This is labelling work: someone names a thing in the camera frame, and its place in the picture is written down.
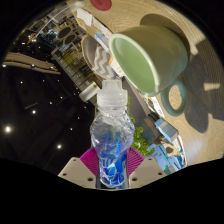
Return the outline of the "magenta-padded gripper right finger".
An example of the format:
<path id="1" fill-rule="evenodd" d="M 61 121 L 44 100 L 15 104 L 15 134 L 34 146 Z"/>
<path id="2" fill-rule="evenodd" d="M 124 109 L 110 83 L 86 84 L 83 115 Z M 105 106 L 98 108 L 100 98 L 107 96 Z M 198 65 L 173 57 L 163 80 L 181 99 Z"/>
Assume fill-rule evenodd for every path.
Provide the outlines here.
<path id="1" fill-rule="evenodd" d="M 128 187 L 140 188 L 166 176 L 152 157 L 144 157 L 136 149 L 130 148 L 126 158 Z"/>

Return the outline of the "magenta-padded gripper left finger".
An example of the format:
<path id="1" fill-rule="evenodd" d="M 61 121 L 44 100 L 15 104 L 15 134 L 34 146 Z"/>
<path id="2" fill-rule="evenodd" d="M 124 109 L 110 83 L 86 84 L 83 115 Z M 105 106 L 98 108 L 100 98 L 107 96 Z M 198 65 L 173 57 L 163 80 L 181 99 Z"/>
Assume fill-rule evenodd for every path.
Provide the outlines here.
<path id="1" fill-rule="evenodd" d="M 92 147 L 81 157 L 72 157 L 58 176 L 78 186 L 95 189 L 98 172 L 98 156 L 95 148 Z"/>

